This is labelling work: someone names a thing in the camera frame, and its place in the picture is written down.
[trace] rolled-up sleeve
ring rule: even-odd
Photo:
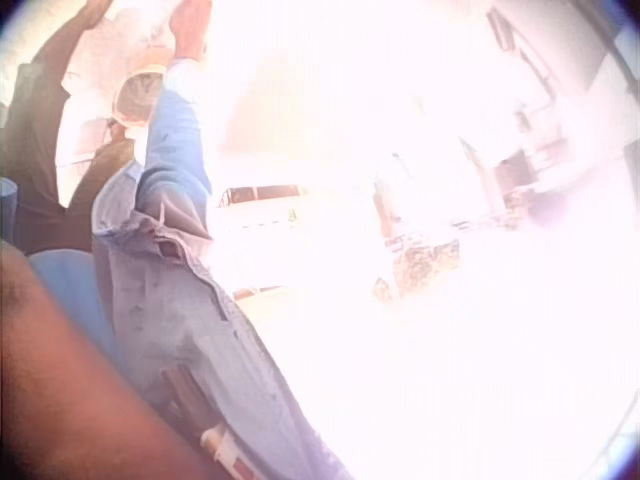
[[[180,59],[169,66],[149,127],[136,209],[167,226],[207,236],[211,184],[204,169],[197,108],[201,85],[198,62]]]

